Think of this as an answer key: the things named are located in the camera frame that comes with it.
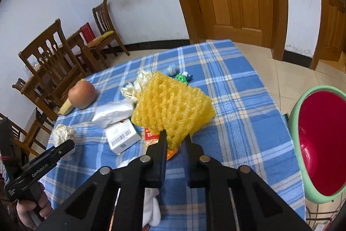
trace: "green rim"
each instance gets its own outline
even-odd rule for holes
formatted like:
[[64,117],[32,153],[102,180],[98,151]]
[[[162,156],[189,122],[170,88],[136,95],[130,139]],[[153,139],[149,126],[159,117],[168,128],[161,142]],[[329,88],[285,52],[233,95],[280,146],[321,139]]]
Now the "green rim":
[[346,101],[346,94],[343,93],[341,90],[337,89],[336,87],[333,87],[333,86],[315,86],[315,87],[307,90],[298,99],[298,101],[296,102],[295,106],[293,107],[293,109],[291,111],[290,118],[288,120],[288,128],[290,130],[290,134],[291,134],[291,137],[293,140],[293,145],[295,148],[295,154],[297,156],[299,168],[300,168],[300,171],[301,171],[302,177],[303,177],[305,197],[309,201],[311,201],[315,204],[323,204],[323,203],[330,202],[330,201],[334,200],[346,188],[346,185],[342,186],[338,192],[336,192],[334,195],[331,195],[331,196],[325,196],[325,195],[321,194],[319,191],[317,191],[317,189],[313,185],[313,183],[312,183],[312,181],[308,175],[308,172],[307,172],[305,164],[304,164],[303,156],[302,156],[302,153],[300,151],[300,142],[299,142],[299,133],[298,133],[298,118],[299,118],[300,107],[301,107],[303,101],[311,93],[314,93],[317,91],[322,91],[322,90],[333,92],[336,95],[342,97]]

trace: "yellow foam net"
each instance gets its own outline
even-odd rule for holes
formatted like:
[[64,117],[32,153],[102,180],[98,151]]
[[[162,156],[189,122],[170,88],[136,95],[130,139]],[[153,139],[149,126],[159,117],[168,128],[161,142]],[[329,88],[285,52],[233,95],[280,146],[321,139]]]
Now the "yellow foam net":
[[153,134],[165,129],[168,148],[174,150],[189,133],[194,134],[213,116],[211,98],[199,88],[155,72],[138,100],[131,121]]

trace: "tablecloth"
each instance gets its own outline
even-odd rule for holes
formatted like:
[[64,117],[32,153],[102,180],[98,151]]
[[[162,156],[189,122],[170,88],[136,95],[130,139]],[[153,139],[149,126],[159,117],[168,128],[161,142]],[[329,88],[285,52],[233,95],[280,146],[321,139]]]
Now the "tablecloth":
[[[305,218],[302,178],[286,123],[258,74],[230,40],[170,49],[89,76],[99,91],[96,102],[56,121],[75,127],[78,138],[72,160],[60,160],[42,179],[52,207],[57,208],[100,167],[116,168],[123,160],[144,154],[144,143],[139,141],[115,155],[104,129],[90,120],[95,106],[124,99],[120,88],[135,80],[138,68],[159,71],[172,63],[193,75],[190,85],[210,96],[216,110],[216,117],[192,141],[223,165],[250,166]],[[204,191],[186,186],[179,153],[167,162],[158,201],[162,221],[151,230],[206,230]]]

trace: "person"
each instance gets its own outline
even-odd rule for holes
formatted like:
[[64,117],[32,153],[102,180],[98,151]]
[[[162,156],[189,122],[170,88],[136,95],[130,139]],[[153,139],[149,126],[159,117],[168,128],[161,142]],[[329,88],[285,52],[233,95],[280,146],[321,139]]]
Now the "person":
[[[38,205],[41,207],[40,216],[46,219],[54,211],[51,207],[51,202],[48,200],[46,193],[44,192],[44,186],[42,183],[39,183],[41,186],[42,194],[38,201]],[[36,203],[28,200],[19,200],[17,203],[17,213],[19,220],[26,227],[35,230],[37,226],[33,223],[32,219],[29,217],[28,212],[32,211],[36,207]]]

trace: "black baseboard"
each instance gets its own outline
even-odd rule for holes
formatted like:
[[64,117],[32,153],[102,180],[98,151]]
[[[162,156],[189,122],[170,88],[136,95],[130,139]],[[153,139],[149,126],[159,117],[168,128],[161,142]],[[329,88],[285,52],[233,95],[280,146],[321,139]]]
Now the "black baseboard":
[[309,68],[311,61],[312,61],[312,58],[285,50],[283,52],[282,60],[285,62],[288,62],[288,63],[293,63],[293,64],[296,64],[299,66]]
[[[147,42],[139,42],[137,44],[128,44],[125,45],[128,51],[135,50],[147,50],[147,49],[171,49],[184,45],[189,45],[190,40],[188,39],[174,39],[174,40],[158,40],[158,41],[147,41]],[[113,47],[115,52],[123,52],[120,46]],[[112,53],[112,50],[106,48],[104,50],[106,53]]]

